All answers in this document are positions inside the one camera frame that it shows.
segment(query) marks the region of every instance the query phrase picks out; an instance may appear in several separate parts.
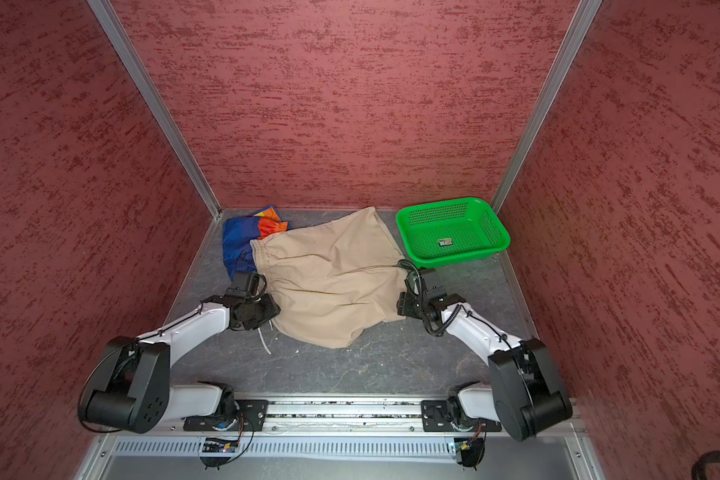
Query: red textured wall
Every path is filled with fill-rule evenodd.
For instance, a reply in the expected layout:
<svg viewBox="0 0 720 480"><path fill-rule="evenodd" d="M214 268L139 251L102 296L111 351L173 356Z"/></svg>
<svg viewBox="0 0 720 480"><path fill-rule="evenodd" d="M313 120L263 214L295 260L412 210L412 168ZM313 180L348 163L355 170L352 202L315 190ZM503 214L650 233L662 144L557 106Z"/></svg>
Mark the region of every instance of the red textured wall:
<svg viewBox="0 0 720 480"><path fill-rule="evenodd" d="M0 480L69 478L105 342L165 319L208 210L85 2L0 2Z"/></svg>
<svg viewBox="0 0 720 480"><path fill-rule="evenodd" d="M577 0L113 0L222 206L489 199Z"/></svg>
<svg viewBox="0 0 720 480"><path fill-rule="evenodd" d="M720 2L606 0L500 217L608 479L689 478L720 448Z"/></svg>

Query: aluminum frame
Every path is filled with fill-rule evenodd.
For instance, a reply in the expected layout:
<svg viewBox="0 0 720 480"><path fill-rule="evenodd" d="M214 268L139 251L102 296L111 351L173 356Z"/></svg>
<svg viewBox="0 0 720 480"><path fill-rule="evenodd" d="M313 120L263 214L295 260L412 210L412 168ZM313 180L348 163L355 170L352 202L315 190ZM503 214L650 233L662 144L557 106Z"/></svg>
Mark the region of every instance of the aluminum frame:
<svg viewBox="0 0 720 480"><path fill-rule="evenodd" d="M224 225L224 213L223 212L221 212L217 216L214 216L211 219L211 223L208 226L208 230L206 230L206 235L202 238L202 242L200 243L200 248L197 250L197 253L195 254L195 258L192 259L192 264L190 264L190 269L186 272L186 275L184 276L184 281L181 283L181 287L179 287L179 292L176 294L176 298L173 299L173 304L171 305L171 308L168 312L168 316L166 317L165 321L163 322L163 325L167 325L168 323L173 322L174 320L178 319L182 315L182 312L179 312L179 308L181 308L181 305L182 305L182 303L184 303L186 296L192 290L192 283L195 281L195 277L197 276L197 273L200 272L200 267L202 266L202 260L205 258L206 254L208 253L208 249L210 248L211 243L213 242L213 238L219 234L223 225Z"/></svg>
<svg viewBox="0 0 720 480"><path fill-rule="evenodd" d="M539 338L539 333L536 330L533 318L530 316L530 310L528 310L528 304L526 303L525 296L523 295L523 289L520 288L518 276L515 275L514 268L512 267L509 253L507 253L506 250L502 250L498 253L498 256L499 261L501 262L501 269L504 271L504 278L507 279L507 286L509 287L509 292L512 295L512 300L514 300L514 304L518 308L520 318L525 324L526 333L528 334L528 337L532 336Z"/></svg>
<svg viewBox="0 0 720 480"><path fill-rule="evenodd" d="M423 400L445 399L444 396L379 395L305 395L236 393L238 403L247 399L265 399L269 407L262 436L309 437L421 437L453 436L452 432L425 432L422 425ZM587 436L575 399L571 399L574 416L543 432L539 437ZM161 422L138 436L198 436L185 432L183 422ZM131 436L124 432L122 436ZM508 437L502 432L488 432L489 437Z"/></svg>
<svg viewBox="0 0 720 480"><path fill-rule="evenodd" d="M589 438L570 436L566 437L565 443L579 480L605 480L603 469Z"/></svg>
<svg viewBox="0 0 720 480"><path fill-rule="evenodd" d="M99 480L104 474L117 439L118 435L115 433L95 436L72 480Z"/></svg>
<svg viewBox="0 0 720 480"><path fill-rule="evenodd" d="M533 145L555 97L557 97L557 92L560 90L560 86L563 84L574 58L576 58L576 53L584 41L586 32L589 30L601 2L602 0L581 0L579 6L576 7L574 17L571 19L563 38L563 43L560 44L560 49L557 51L552 67L547 74L547 80L544 81L544 85L541 87L534 110L530 112L528 122L525 125L523 134L520 136L518 147L509 160L494 198L490 201L490 207L494 209L494 212L498 213L504 205L504 201L507 199L509 191L520 173L520 168L523 167L530 147Z"/></svg>
<svg viewBox="0 0 720 480"><path fill-rule="evenodd" d="M104 29L104 33L106 33L115 51L120 56L120 60L134 80L136 87L144 97L144 101L152 110L152 115L154 115L160 128L163 129L163 133L170 142L171 147L173 147L173 151L176 152L176 156L184 166L187 175L190 176L192 184L194 184L197 192L202 197L202 201L205 202L212 216L219 216L222 211L219 201L216 199L213 190L211 190L211 186L197 164L194 155L192 155L192 150L186 144L181 130L179 130L173 117L171 117L168 107L163 102L149 73L147 73L144 63L142 63L136 49L128 39L128 34L125 32L123 24L120 23L112 4L109 0L87 1L99 24Z"/></svg>

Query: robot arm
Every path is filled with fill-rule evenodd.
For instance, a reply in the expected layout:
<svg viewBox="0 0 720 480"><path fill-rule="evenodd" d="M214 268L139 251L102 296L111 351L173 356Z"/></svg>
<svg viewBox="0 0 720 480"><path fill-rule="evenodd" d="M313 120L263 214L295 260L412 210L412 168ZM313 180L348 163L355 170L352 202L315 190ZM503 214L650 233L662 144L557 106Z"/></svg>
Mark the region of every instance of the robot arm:
<svg viewBox="0 0 720 480"><path fill-rule="evenodd" d="M488 365L490 386L473 384L449 399L456 428L486 418L523 441L572 417L565 384L542 341L522 340L489 322L459 295L447 294L434 270L411 270L415 276L406 280L398 314L422 319L434 336L459 338Z"/></svg>
<svg viewBox="0 0 720 480"><path fill-rule="evenodd" d="M255 330L280 309L263 276L237 272L223 296L205 299L193 312L135 338L118 336L106 344L77 406L81 422L135 433L148 432L159 421L204 416L226 429L235 419L232 390L221 384L170 386L170 368L203 341L231 330Z"/></svg>
<svg viewBox="0 0 720 480"><path fill-rule="evenodd" d="M467 386L449 399L456 429L486 418L500 422L510 436L522 441L572 416L565 384L541 341L509 335L459 295L447 294L434 270L413 270L416 278L406 280L408 292L400 296L398 313L422 319L434 336L456 336L489 368L490 386ZM161 420L202 416L218 430L234 426L237 410L231 387L171 387L170 368L211 336L226 329L255 330L279 313L265 293L266 279L259 289L259 278L263 279L238 272L225 295L205 299L197 310L161 329L111 340L80 395L81 423L144 433Z"/></svg>

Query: black hose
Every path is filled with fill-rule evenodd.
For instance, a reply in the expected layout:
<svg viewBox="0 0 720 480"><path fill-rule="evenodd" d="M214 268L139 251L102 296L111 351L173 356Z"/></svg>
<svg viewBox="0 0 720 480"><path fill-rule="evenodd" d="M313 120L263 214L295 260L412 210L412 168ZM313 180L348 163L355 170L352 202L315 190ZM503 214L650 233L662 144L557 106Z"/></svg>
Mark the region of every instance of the black hose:
<svg viewBox="0 0 720 480"><path fill-rule="evenodd" d="M691 467L692 480L706 480L706 466L711 463L720 463L720 450L712 450L700 456Z"/></svg>
<svg viewBox="0 0 720 480"><path fill-rule="evenodd" d="M456 320L456 317L458 316L458 313L461 312L461 309L463 309L463 308L464 308L464 307L461 305L461 303L459 303L458 305L456 305L456 308L454 308L454 311L451 312L451 315L450 315L450 316L448 316L448 319L445 321L445 323L443 323L443 325L442 325L440 328L438 328L437 330L435 330L434 333L431 333L430 335L442 336L443 333L445 333L446 329L451 326L451 323L453 323L454 320Z"/></svg>
<svg viewBox="0 0 720 480"><path fill-rule="evenodd" d="M258 302L261 299L261 297L263 297L264 294L266 293L266 277L264 275L259 275L259 278L264 281L264 287L261 288L261 291L259 292L258 295L255 295L249 299L246 299L246 302Z"/></svg>

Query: metal vent grille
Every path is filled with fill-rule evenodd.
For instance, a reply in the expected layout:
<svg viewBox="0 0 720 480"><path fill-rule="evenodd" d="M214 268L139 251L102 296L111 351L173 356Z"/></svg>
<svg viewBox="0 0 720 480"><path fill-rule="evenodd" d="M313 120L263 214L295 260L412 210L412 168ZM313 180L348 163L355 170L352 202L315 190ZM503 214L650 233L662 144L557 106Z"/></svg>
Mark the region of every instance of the metal vent grille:
<svg viewBox="0 0 720 480"><path fill-rule="evenodd" d="M113 455L140 457L196 457L205 437L121 437Z"/></svg>
<svg viewBox="0 0 720 480"><path fill-rule="evenodd" d="M113 456L201 456L204 437L122 437L118 438ZM250 440L244 436L245 447ZM248 457L315 457L315 458L366 458L411 459L452 462L453 439L448 437L256 437L246 452ZM233 454L202 454L202 456L230 456Z"/></svg>

